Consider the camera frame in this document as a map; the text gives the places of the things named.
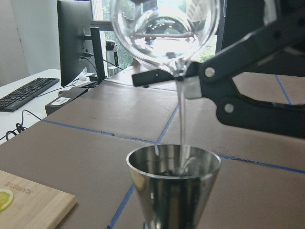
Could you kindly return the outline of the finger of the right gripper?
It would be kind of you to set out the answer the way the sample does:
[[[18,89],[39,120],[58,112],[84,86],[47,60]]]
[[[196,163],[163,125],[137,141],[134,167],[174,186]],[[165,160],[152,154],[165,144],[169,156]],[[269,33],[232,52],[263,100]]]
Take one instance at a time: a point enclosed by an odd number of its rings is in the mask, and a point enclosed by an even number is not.
[[[174,80],[174,77],[169,72],[161,69],[135,73],[132,75],[132,82],[136,87],[147,86],[150,84],[162,83],[171,80]]]
[[[188,99],[208,98],[225,125],[297,138],[305,136],[305,106],[254,100],[237,89],[233,78],[266,63],[305,39],[305,16],[290,14],[223,49],[204,63],[193,62],[186,72]]]

